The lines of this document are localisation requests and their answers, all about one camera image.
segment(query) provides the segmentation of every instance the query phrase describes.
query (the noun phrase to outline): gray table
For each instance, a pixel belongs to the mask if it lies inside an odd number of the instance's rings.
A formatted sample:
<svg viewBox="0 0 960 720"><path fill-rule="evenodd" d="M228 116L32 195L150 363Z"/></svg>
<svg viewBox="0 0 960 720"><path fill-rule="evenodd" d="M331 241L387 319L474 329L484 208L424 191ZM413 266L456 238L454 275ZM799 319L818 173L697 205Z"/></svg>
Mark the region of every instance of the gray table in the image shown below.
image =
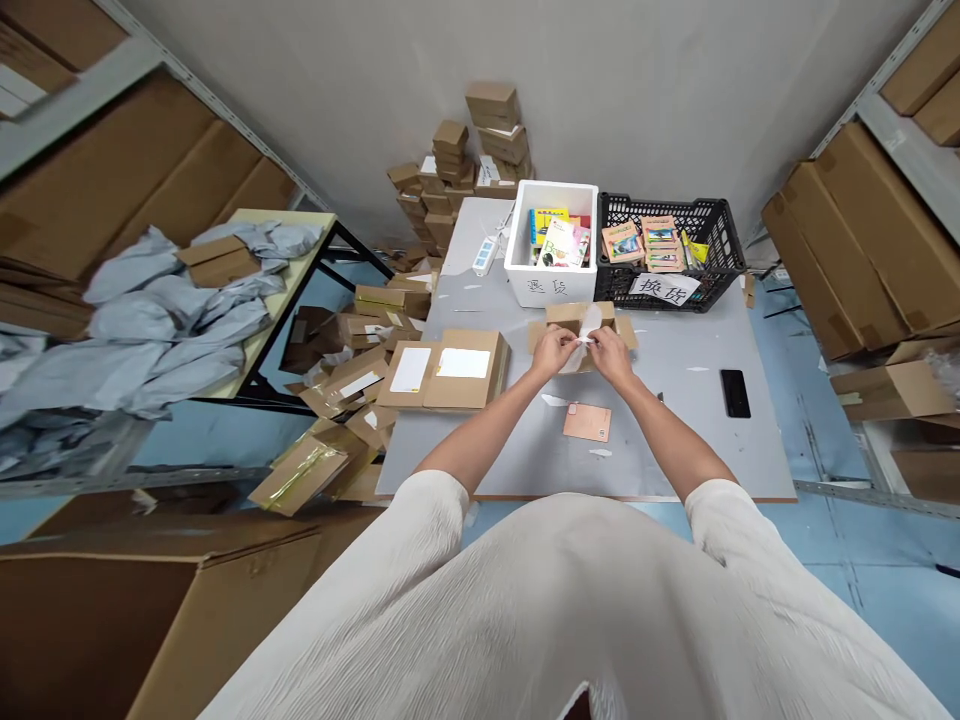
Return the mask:
<svg viewBox="0 0 960 720"><path fill-rule="evenodd" d="M463 203L441 271L424 340L439 340L446 328L499 330L510 344L507 383L530 367L527 323L542 310L517 305L507 286L503 260L477 277L470 269L485 232L510 211L507 200ZM696 430L730 466L757 500L796 500L780 430L773 413L743 294L734 285L704 315L629 313L640 341L634 369L664 402ZM742 370L752 417L726 415L720 369ZM557 492L582 492L629 500L676 500L626 403L599 373L558 376L543 394L599 405L613 411L608 443L563 435L566 405L536 398L500 457L480 484L480 499L518 500ZM392 495L416 465L467 416L403 412L393 432L377 485Z"/></svg>

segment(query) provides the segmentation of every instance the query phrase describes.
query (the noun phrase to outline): white paper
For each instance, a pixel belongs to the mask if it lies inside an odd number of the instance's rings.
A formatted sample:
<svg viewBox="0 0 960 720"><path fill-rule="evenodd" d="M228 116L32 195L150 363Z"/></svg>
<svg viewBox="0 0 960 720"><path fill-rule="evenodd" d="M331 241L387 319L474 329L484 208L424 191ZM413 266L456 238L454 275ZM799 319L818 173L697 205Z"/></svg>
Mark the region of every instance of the white paper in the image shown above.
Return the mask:
<svg viewBox="0 0 960 720"><path fill-rule="evenodd" d="M375 382L377 382L378 380L381 380L381 379L382 379L382 378L381 378L379 375L377 375L373 370L371 370L370 372L368 372L368 373L367 373L366 375L364 375L363 377L357 378L357 379L354 380L352 383L350 383L349 385L347 385L346 387L344 387L344 388L340 391L340 394L341 394L344 398L348 398L348 397L350 397L351 395L354 395L354 394L360 392L360 391L363 390L365 387L369 387L369 386L373 385Z"/></svg>
<svg viewBox="0 0 960 720"><path fill-rule="evenodd" d="M630 295L650 295L679 307L690 299L698 287L700 281L686 275L641 273L633 281Z"/></svg>
<svg viewBox="0 0 960 720"><path fill-rule="evenodd" d="M423 375L430 362L430 352L430 348L404 349L393 382L390 383L390 392L420 392Z"/></svg>
<svg viewBox="0 0 960 720"><path fill-rule="evenodd" d="M487 376L487 366L489 364L489 350L444 348L440 353L437 377L473 377L483 379Z"/></svg>

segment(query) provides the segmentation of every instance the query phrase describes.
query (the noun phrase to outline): handwritten sign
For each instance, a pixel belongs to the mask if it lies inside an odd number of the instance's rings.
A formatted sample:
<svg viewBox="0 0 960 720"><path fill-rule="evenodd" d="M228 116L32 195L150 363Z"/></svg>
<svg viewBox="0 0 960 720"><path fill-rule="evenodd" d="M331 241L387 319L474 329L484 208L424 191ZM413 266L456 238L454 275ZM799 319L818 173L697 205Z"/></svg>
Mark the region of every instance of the handwritten sign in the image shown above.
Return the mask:
<svg viewBox="0 0 960 720"><path fill-rule="evenodd" d="M700 281L686 275L671 273L641 273L630 288L631 295L652 295L680 307L694 291L700 287Z"/></svg>

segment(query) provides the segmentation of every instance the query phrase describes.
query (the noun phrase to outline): book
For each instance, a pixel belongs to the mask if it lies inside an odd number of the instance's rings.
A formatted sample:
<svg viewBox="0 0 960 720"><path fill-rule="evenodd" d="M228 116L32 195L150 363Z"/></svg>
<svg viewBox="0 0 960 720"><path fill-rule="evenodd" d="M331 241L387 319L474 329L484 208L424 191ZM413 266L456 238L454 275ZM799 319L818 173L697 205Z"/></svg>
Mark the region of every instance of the book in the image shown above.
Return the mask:
<svg viewBox="0 0 960 720"><path fill-rule="evenodd" d="M547 236L547 228L550 227L550 221L553 218L569 222L570 214L567 212L567 208L532 208L530 210L531 245L543 245L543 239Z"/></svg>
<svg viewBox="0 0 960 720"><path fill-rule="evenodd" d="M581 267L589 247L589 230L553 218L547 228L537 267Z"/></svg>

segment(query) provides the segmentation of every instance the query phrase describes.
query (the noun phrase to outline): black phone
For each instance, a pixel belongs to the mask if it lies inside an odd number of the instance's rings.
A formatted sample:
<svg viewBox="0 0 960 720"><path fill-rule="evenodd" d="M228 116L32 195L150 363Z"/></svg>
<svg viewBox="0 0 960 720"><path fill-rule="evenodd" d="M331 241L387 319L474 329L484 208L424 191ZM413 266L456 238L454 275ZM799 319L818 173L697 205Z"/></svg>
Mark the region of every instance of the black phone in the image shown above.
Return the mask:
<svg viewBox="0 0 960 720"><path fill-rule="evenodd" d="M750 417L750 401L747 400L747 386L743 382L743 372L721 370L720 382L723 384L723 399L727 403L727 417Z"/></svg>

